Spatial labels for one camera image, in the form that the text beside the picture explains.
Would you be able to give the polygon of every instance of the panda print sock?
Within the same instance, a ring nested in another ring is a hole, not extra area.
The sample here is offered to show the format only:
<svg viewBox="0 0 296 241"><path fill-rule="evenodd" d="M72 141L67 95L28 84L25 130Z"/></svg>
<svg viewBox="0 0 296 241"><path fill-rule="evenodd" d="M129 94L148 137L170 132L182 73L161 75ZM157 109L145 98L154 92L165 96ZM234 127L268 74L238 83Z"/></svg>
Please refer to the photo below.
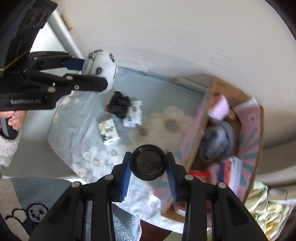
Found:
<svg viewBox="0 0 296 241"><path fill-rule="evenodd" d="M130 103L126 117L122 120L123 126L135 128L142 125L143 106L142 101L135 100Z"/></svg>
<svg viewBox="0 0 296 241"><path fill-rule="evenodd" d="M89 53L83 64L82 74L105 78L108 86L104 92L107 92L112 88L117 70L114 56L107 51L98 49Z"/></svg>

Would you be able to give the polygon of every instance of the yellow cable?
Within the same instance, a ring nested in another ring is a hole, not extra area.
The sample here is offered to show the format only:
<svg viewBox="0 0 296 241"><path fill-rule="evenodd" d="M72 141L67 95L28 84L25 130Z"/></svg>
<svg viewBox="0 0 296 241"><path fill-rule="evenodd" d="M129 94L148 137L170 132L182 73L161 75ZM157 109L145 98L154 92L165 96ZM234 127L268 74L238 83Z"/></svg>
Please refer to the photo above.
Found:
<svg viewBox="0 0 296 241"><path fill-rule="evenodd" d="M20 56L15 58L13 61L11 61L8 65L6 65L4 68L1 68L0 71L5 71L8 67L10 67L12 64L14 64L16 61L18 61L21 57L23 57L26 53L28 53L30 49L22 53Z"/></svg>

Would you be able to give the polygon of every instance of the brown wooden floor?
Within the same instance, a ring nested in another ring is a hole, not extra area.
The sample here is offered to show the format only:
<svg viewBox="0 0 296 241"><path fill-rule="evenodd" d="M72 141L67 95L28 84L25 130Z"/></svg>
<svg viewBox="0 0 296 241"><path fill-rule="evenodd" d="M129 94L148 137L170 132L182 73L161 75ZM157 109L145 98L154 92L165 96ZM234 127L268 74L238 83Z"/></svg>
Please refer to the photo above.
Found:
<svg viewBox="0 0 296 241"><path fill-rule="evenodd" d="M172 231L161 229L141 220L142 236L140 241L163 241Z"/></svg>

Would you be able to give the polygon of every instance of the black handle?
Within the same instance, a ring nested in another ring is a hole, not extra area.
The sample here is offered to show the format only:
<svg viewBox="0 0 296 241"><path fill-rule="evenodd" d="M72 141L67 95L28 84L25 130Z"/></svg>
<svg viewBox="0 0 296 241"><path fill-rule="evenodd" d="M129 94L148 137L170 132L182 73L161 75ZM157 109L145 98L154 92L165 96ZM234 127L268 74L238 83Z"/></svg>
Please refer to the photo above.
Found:
<svg viewBox="0 0 296 241"><path fill-rule="evenodd" d="M9 118L0 118L1 129L0 135L9 140L17 138L18 130L14 130L12 126L8 125Z"/></svg>

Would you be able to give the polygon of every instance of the cartoon face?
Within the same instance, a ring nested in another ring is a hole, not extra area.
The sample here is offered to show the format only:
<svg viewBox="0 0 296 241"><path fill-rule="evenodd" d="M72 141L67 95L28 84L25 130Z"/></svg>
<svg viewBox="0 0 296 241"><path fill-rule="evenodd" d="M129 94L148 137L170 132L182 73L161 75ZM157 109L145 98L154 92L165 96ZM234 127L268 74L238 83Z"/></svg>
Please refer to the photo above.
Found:
<svg viewBox="0 0 296 241"><path fill-rule="evenodd" d="M47 214L48 209L43 204L33 204L27 209L29 218L35 222L40 223Z"/></svg>

